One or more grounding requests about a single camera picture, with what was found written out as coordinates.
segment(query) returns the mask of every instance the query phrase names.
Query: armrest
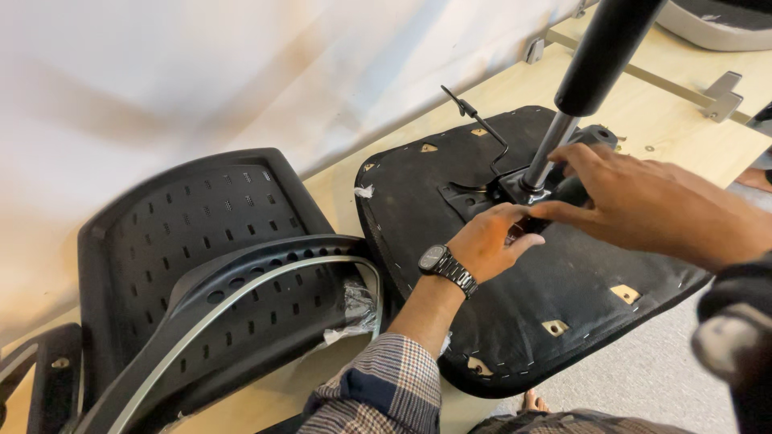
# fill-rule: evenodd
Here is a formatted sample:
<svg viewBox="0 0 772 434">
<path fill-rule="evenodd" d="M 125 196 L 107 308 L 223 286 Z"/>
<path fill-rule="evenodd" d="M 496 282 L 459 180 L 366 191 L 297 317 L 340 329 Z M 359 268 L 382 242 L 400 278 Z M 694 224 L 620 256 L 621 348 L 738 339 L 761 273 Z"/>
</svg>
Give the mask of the armrest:
<svg viewBox="0 0 772 434">
<path fill-rule="evenodd" d="M 80 326 L 70 323 L 33 337 L 0 362 L 0 426 L 5 402 L 33 364 L 35 383 L 27 434 L 54 434 L 78 414 Z"/>
</svg>

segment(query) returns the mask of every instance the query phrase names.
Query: light wood desk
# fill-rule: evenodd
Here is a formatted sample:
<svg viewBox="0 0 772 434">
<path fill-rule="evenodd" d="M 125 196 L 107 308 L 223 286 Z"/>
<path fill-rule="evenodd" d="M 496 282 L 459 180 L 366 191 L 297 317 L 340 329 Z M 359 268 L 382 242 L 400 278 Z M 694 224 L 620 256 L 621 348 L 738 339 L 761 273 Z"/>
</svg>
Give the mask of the light wood desk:
<svg viewBox="0 0 772 434">
<path fill-rule="evenodd" d="M 581 41 L 597 8 L 597 5 L 591 6 L 582 18 L 567 19 L 555 25 L 551 31 L 575 42 Z M 564 40 L 554 37 L 552 32 L 547 36 L 548 40 L 564 43 Z M 743 79 L 733 91 L 743 96 L 743 102 L 738 108 L 745 115 L 742 123 L 772 102 L 772 50 L 738 53 L 712 51 L 698 47 L 654 24 L 632 57 L 630 65 L 680 86 L 688 92 L 682 94 L 684 97 L 703 106 L 712 101 L 703 96 L 702 92 L 726 71 L 742 74 Z M 635 69 L 627 72 L 644 80 L 649 76 L 638 74 Z"/>
<path fill-rule="evenodd" d="M 526 105 L 554 110 L 553 97 L 570 61 L 570 50 L 553 44 L 545 49 L 538 63 L 518 63 L 462 97 L 483 117 Z M 438 93 L 442 92 L 439 84 Z M 361 236 L 352 188 L 362 161 L 377 152 L 468 123 L 469 118 L 461 118 L 455 105 L 448 102 L 307 179 L 305 185 L 336 232 Z M 617 82 L 598 113 L 582 120 L 580 126 L 595 123 L 627 137 L 621 142 L 621 152 L 680 164 L 721 187 L 726 187 L 770 142 L 768 137 L 735 122 L 717 124 L 708 120 L 690 102 L 627 74 Z M 253 434 L 293 416 L 302 410 L 311 390 L 337 372 L 367 341 L 368 337 L 345 339 L 302 361 L 294 361 L 180 422 L 174 432 L 227 430 L 232 434 Z M 11 417 L 25 420 L 30 384 L 28 376 L 9 402 L 9 421 Z M 499 402 L 465 395 L 445 381 L 442 394 L 443 432 L 468 432 Z M 14 426 L 18 428 L 9 424 L 2 434 L 23 432 L 23 423 Z"/>
</svg>

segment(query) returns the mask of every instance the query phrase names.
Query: wristwatch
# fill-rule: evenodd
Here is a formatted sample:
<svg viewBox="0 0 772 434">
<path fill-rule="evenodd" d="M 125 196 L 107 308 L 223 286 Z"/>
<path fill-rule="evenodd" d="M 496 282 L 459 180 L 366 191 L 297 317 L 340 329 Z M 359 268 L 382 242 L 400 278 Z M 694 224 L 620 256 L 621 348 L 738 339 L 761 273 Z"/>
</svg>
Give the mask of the wristwatch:
<svg viewBox="0 0 772 434">
<path fill-rule="evenodd" d="M 445 245 L 429 247 L 418 261 L 418 268 L 421 269 L 421 273 L 436 274 L 455 283 L 464 291 L 467 300 L 477 291 L 477 280 L 459 261 L 455 260 L 450 249 Z"/>
</svg>

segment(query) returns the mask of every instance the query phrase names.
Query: white wall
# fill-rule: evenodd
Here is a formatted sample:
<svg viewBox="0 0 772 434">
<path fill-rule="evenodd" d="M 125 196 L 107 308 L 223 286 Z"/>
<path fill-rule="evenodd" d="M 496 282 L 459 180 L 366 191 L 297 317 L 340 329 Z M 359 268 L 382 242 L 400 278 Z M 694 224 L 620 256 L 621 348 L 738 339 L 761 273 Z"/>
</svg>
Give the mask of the white wall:
<svg viewBox="0 0 772 434">
<path fill-rule="evenodd" d="M 522 59 L 578 0 L 0 0 L 0 346 L 77 301 L 143 178 L 277 147 L 303 177 Z"/>
</svg>

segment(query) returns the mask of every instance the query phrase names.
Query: bolt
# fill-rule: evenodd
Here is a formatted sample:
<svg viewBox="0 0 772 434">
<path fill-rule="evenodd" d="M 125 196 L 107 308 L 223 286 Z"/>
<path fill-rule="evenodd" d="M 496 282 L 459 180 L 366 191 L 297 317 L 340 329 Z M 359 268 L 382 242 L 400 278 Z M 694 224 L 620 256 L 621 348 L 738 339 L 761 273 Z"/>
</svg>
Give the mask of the bolt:
<svg viewBox="0 0 772 434">
<path fill-rule="evenodd" d="M 68 366 L 69 366 L 69 359 L 68 358 L 64 358 L 64 357 L 57 358 L 51 364 L 51 368 L 56 368 L 56 369 L 62 369 L 62 368 L 66 368 Z"/>
</svg>

